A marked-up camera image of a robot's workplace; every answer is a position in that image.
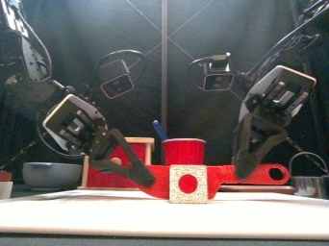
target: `white table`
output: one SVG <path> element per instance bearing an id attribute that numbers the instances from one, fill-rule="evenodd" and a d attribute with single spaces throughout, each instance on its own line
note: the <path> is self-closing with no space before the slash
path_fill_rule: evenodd
<path id="1" fill-rule="evenodd" d="M 73 190 L 3 200 L 0 211 L 7 240 L 34 234 L 44 239 L 242 239 L 250 245 L 253 240 L 329 241 L 329 201 L 277 193 L 221 192 L 208 204 L 188 205 L 141 191 Z"/>

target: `wooden block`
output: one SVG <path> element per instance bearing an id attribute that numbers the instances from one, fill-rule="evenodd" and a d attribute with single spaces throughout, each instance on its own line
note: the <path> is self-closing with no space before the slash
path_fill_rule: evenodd
<path id="1" fill-rule="evenodd" d="M 180 204 L 206 204 L 209 202 L 206 165 L 171 165 L 170 202 Z"/>

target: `red plastic part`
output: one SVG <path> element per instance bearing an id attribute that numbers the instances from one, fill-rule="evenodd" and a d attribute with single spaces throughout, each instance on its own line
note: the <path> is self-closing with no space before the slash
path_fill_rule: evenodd
<path id="1" fill-rule="evenodd" d="M 170 198 L 170 166 L 149 165 L 149 171 L 155 177 L 151 188 L 139 184 L 135 186 L 150 196 L 169 199 Z M 261 164 L 246 180 L 240 180 L 234 175 L 234 165 L 208 166 L 209 179 L 209 199 L 213 199 L 222 184 L 249 184 L 249 185 L 284 185 L 289 178 L 289 171 L 281 164 Z M 281 179 L 272 178 L 272 170 L 280 170 Z"/>

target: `gray bowl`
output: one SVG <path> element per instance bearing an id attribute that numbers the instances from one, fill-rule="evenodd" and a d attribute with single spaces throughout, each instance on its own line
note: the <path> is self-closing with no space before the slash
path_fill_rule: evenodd
<path id="1" fill-rule="evenodd" d="M 75 188 L 83 173 L 83 166 L 68 163 L 26 162 L 23 180 L 34 190 Z"/>

